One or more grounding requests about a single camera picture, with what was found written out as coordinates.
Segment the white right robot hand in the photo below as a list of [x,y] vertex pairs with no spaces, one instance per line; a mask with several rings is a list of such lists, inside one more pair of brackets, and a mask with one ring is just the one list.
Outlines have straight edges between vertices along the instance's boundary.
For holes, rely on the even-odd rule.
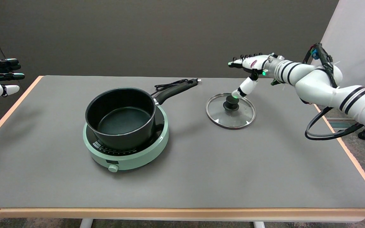
[[284,60],[283,56],[276,55],[275,53],[270,54],[251,54],[241,55],[240,58],[233,58],[228,63],[230,68],[243,69],[247,72],[248,78],[243,81],[239,87],[231,93],[231,96],[235,99],[240,99],[249,95],[258,83],[259,76],[267,76],[268,72],[265,68],[266,64],[271,63],[273,60]]

